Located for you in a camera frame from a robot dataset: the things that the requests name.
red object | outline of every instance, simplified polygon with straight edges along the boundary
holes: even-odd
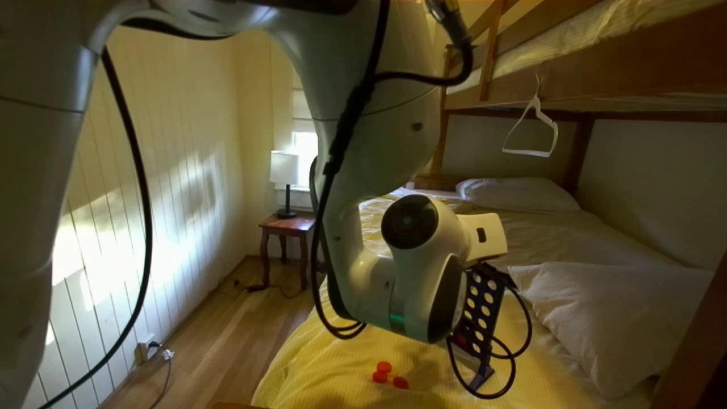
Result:
[[[388,361],[380,361],[377,364],[377,373],[390,373],[390,364]]]
[[[405,377],[394,377],[396,389],[409,389],[409,382]]]
[[[377,385],[386,385],[388,373],[377,370],[377,373],[371,374],[371,380],[377,382]]]

wooden nightstand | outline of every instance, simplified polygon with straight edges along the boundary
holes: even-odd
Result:
[[[269,239],[275,235],[280,239],[280,253],[283,262],[288,262],[287,254],[287,239],[298,237],[301,240],[301,288],[306,286],[306,266],[310,266],[310,231],[314,229],[315,218],[314,216],[296,216],[296,218],[269,218],[259,222],[262,227],[262,240],[259,240],[259,254],[264,256],[264,288],[271,286],[271,256],[269,256]]]

bunk bed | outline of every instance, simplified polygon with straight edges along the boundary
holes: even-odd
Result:
[[[635,389],[627,393],[624,389],[605,389],[587,370],[594,366],[568,348],[568,340],[564,340],[568,337],[557,333],[560,329],[545,321],[552,298],[547,296],[545,306],[538,306],[544,299],[530,286],[542,276],[555,276],[552,270],[568,270],[567,277],[572,277],[572,264],[580,264],[582,270],[614,273],[609,270],[614,269],[614,260],[588,251],[571,254],[560,248],[547,248],[547,256],[534,254],[534,248],[544,248],[538,237],[555,235],[562,244],[598,240],[601,245],[595,248],[612,248],[612,254],[618,253],[615,260],[621,264],[627,260],[629,269],[662,266],[664,270],[679,270],[679,266],[648,251],[643,253],[629,239],[602,227],[595,216],[578,205],[571,210],[503,210],[471,199],[464,191],[469,186],[464,184],[464,174],[446,174],[440,168],[448,148],[448,121],[453,115],[518,118],[534,96],[538,96],[552,118],[578,124],[571,171],[564,178],[567,191],[572,191],[578,184],[598,118],[727,123],[724,21],[727,3],[715,0],[493,0],[476,19],[471,30],[472,38],[477,38],[476,72],[467,84],[443,94],[439,148],[430,172],[417,178],[414,186],[436,188],[427,191],[427,195],[443,198],[456,211],[496,210],[504,218],[513,248],[496,266],[513,273],[526,296],[532,296],[530,304],[542,323],[537,323],[534,352],[526,360],[523,373],[532,373],[538,380],[523,380],[526,389],[513,391],[511,398],[496,401],[496,406],[698,406],[720,403],[719,393],[724,387],[727,373],[727,324],[722,321],[722,311],[727,308],[727,256],[707,280],[709,288],[705,298],[703,294],[698,296],[698,311],[679,343],[681,348],[669,357],[673,366],[666,364],[662,370],[653,370],[648,380],[639,387],[632,385]],[[584,37],[587,41],[568,47],[547,45],[552,41],[562,45],[572,37]],[[450,54],[446,72],[456,70],[456,64],[456,54]],[[380,198],[363,205],[363,221],[377,218],[390,199]],[[574,239],[560,237],[564,224],[572,227]],[[537,239],[523,239],[523,231],[537,231]],[[504,306],[503,316],[503,332],[518,343],[523,316],[513,306]],[[419,345],[380,329],[363,332],[362,340],[334,340],[312,316],[271,364],[258,389],[255,404],[472,406],[476,401],[453,377],[443,374],[448,361],[440,352],[439,345]],[[409,374],[412,389],[402,391],[390,385],[376,385],[371,370],[376,370],[377,360],[394,360],[400,374]]]

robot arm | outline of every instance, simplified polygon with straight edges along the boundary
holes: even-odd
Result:
[[[350,91],[363,78],[380,19],[371,0],[27,0],[0,5],[0,404],[17,406],[43,354],[51,254],[86,109],[94,66],[125,21],[189,37],[267,28],[290,54],[328,161]],[[419,3],[394,3],[377,70],[431,70]],[[367,198],[406,182],[431,154],[439,91],[417,82],[377,86],[362,114],[323,216],[338,308],[394,332],[434,340],[453,323],[459,266],[497,254],[497,221],[461,221],[431,199],[402,199],[386,213],[390,260],[362,244]]]

wooden bed frame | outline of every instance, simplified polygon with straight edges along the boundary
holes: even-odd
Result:
[[[493,0],[472,22],[484,37],[480,86],[443,94],[440,138],[423,188],[453,188],[443,174],[450,115],[518,118],[534,94],[555,121],[574,123],[567,188],[574,188],[598,118],[727,123],[727,3],[643,28],[493,79],[497,57],[601,0]],[[446,59],[446,72],[459,59]],[[727,391],[727,253],[653,406],[719,406]]]

